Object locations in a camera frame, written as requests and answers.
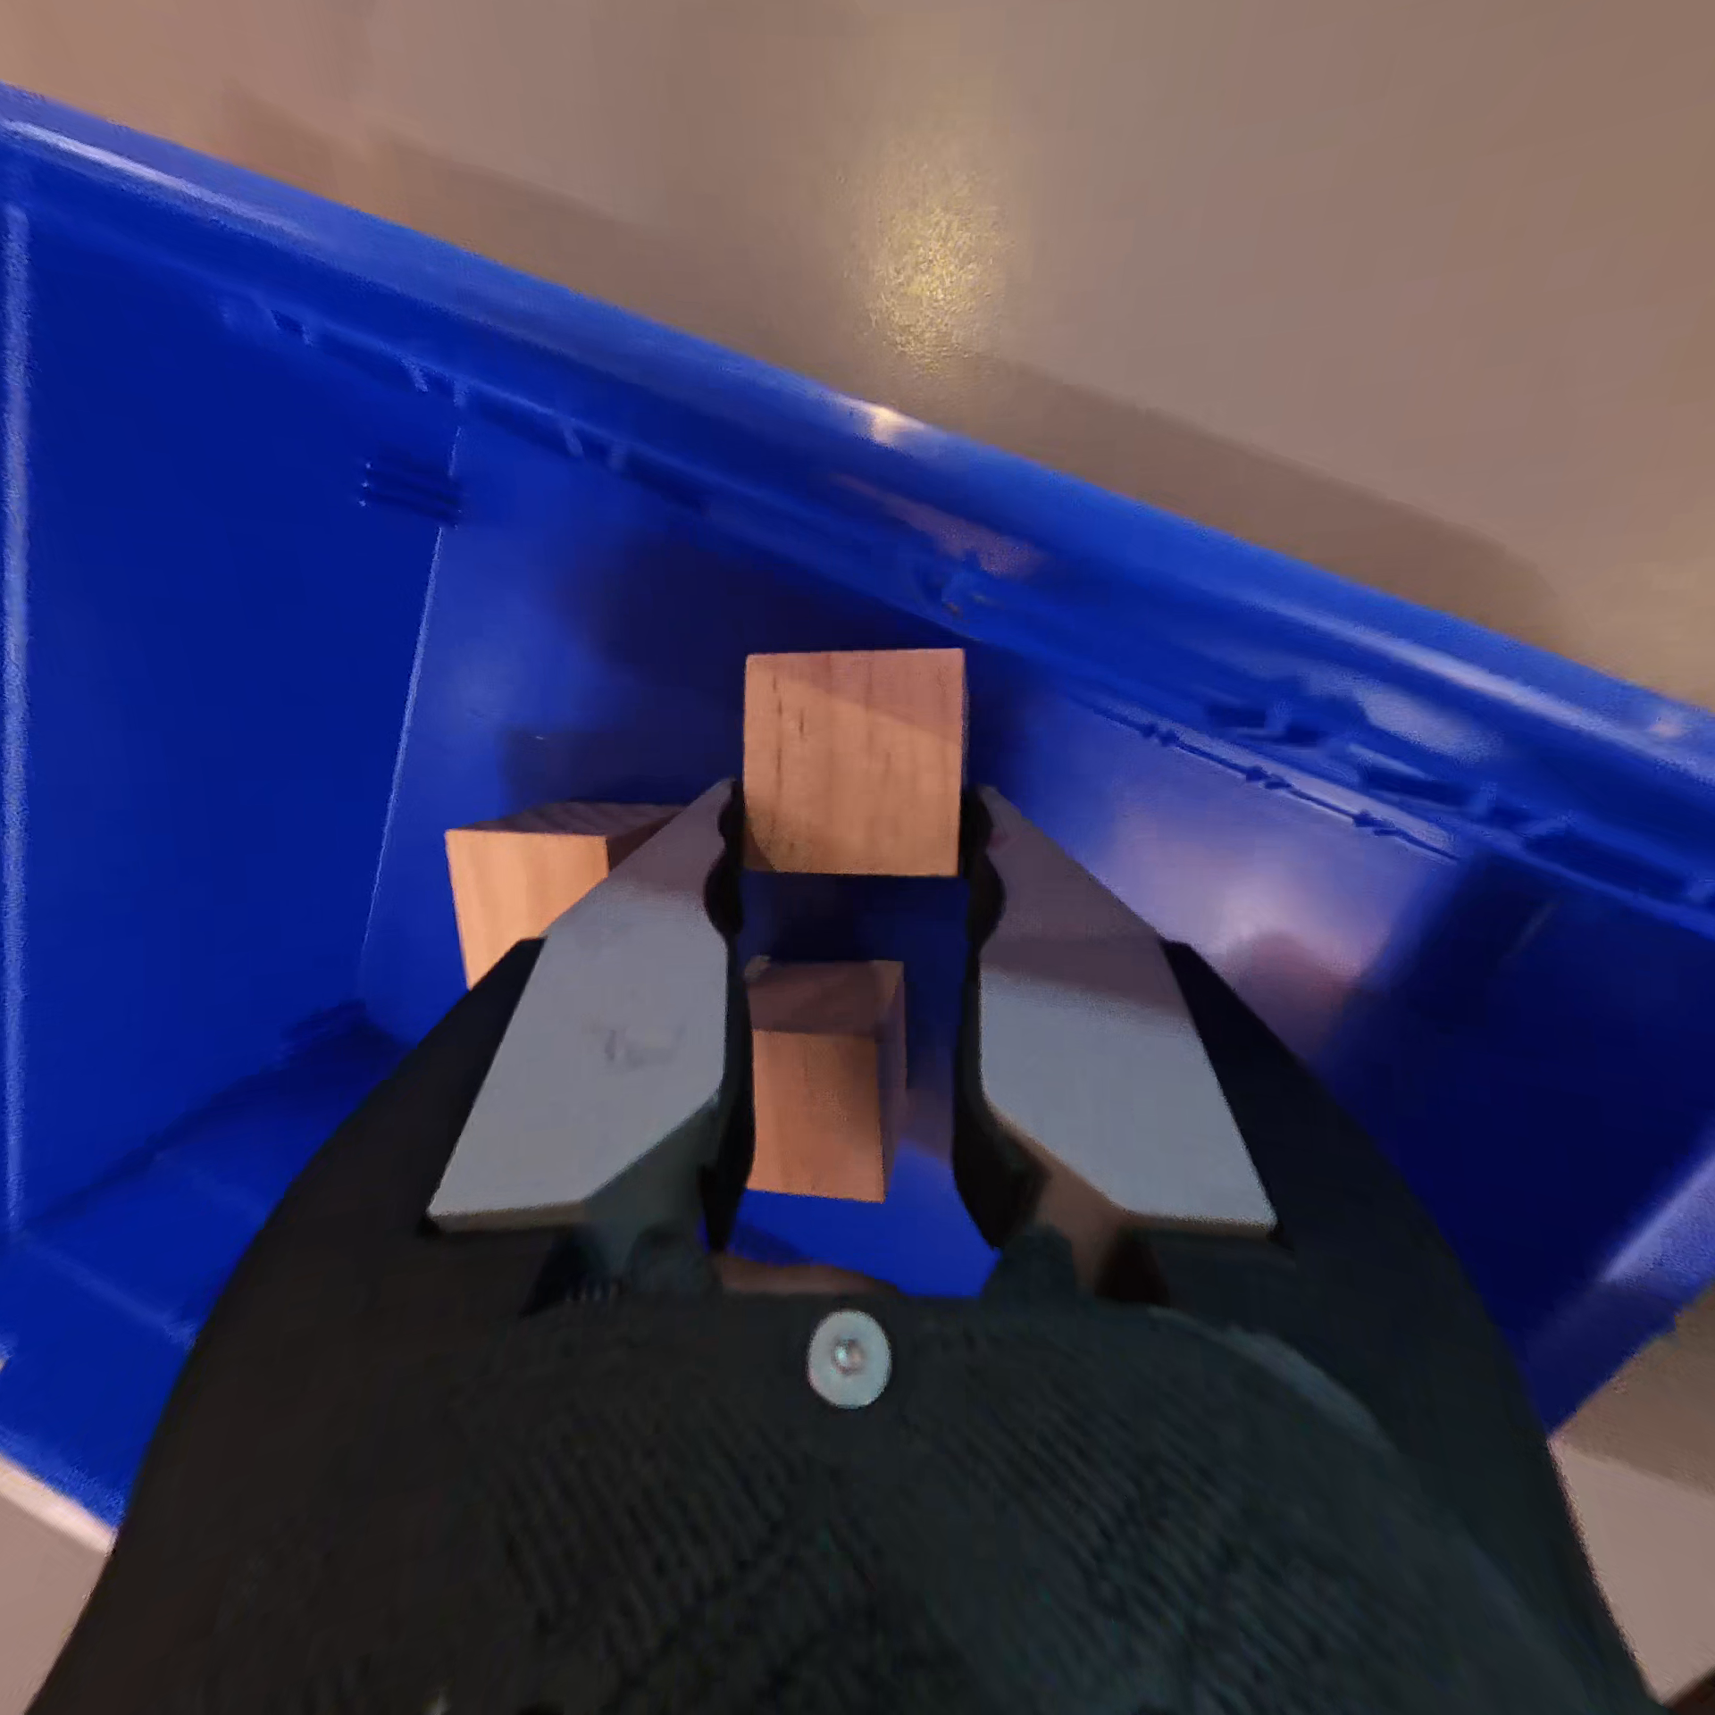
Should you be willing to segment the wooden cube with blue stripe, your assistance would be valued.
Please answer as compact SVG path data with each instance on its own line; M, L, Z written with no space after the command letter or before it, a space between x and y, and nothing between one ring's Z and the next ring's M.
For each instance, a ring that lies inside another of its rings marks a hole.
M523 939L542 938L678 805L555 800L444 836L464 980L472 990Z
M747 1189L883 1204L908 1102L904 964L755 958L743 984L755 1109Z
M962 650L753 653L743 664L743 863L952 878L965 755Z

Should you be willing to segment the blue plastic bin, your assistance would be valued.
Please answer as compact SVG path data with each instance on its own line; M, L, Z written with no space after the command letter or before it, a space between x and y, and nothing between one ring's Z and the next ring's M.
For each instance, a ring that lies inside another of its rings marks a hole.
M4 89L4 1462L104 1547L462 994L445 830L695 799L747 656L933 645L1569 1419L1710 1291L1710 717L1253 538Z

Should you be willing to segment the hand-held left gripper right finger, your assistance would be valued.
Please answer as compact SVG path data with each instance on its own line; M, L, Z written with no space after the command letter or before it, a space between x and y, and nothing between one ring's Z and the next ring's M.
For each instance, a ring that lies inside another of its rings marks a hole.
M969 886L953 1183L1000 1249L1130 1235L1266 1242L1276 1212L1165 943L992 787L960 810Z

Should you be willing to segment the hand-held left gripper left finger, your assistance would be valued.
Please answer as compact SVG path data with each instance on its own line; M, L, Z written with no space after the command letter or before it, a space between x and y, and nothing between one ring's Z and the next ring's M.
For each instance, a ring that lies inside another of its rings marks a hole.
M735 794L707 788L549 928L426 1207L439 1231L698 1235L730 1112L735 934L711 884Z

